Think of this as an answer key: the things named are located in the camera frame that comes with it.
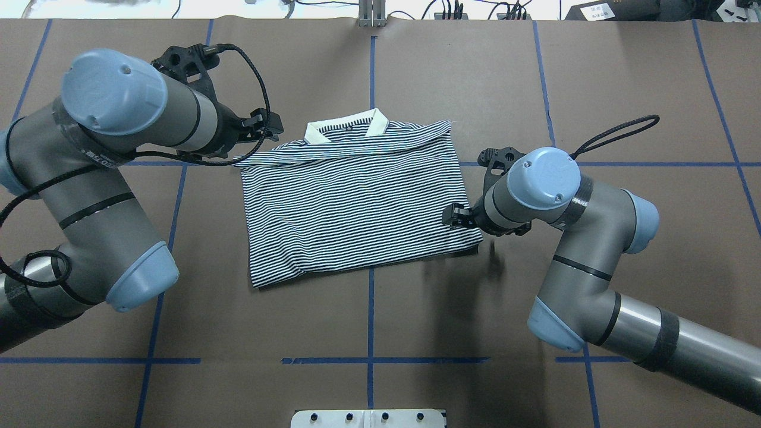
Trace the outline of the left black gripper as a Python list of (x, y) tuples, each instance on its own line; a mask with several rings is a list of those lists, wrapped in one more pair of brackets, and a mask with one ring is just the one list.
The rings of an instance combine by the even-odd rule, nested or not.
[(269, 139), (277, 143), (284, 132), (280, 114), (255, 109), (249, 117), (240, 118), (219, 102), (207, 71), (219, 65), (221, 52), (230, 49), (228, 45), (171, 46), (150, 63), (193, 95), (196, 114), (190, 130), (180, 132), (182, 139), (169, 144), (179, 155), (228, 158), (231, 149), (242, 141)]

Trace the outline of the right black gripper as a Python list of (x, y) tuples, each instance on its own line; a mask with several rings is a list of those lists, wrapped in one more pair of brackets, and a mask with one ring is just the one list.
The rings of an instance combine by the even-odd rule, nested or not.
[(514, 162), (524, 154), (513, 147), (503, 149), (488, 148), (480, 152), (477, 163), (486, 168), (483, 179), (483, 195), (471, 208), (460, 203), (445, 206), (442, 224), (454, 228), (480, 228), (493, 236), (522, 236), (531, 230), (531, 222), (517, 222), (507, 211), (516, 207), (515, 200), (507, 187), (507, 173)]

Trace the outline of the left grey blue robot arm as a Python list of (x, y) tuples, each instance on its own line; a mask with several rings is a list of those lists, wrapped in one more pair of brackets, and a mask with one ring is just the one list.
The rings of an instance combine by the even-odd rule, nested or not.
[(137, 308), (176, 284), (169, 245), (119, 168), (155, 156), (211, 167), (237, 144), (277, 140), (269, 100), (247, 117), (223, 105), (209, 70), (232, 43), (171, 46), (147, 62), (113, 49), (77, 56), (49, 105), (2, 130), (2, 186), (13, 200), (44, 202), (66, 242), (2, 261), (2, 352), (107, 303)]

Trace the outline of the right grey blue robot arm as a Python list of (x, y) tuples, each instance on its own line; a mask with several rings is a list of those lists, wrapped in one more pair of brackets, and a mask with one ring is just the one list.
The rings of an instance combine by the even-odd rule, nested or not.
[(585, 344), (662, 372), (759, 413), (759, 348), (609, 287), (623, 254), (646, 249), (659, 228), (655, 205), (584, 175), (574, 155), (486, 149), (483, 195), (451, 203), (441, 222), (494, 236), (524, 235), (533, 220), (562, 235), (530, 310), (528, 327), (568, 352)]

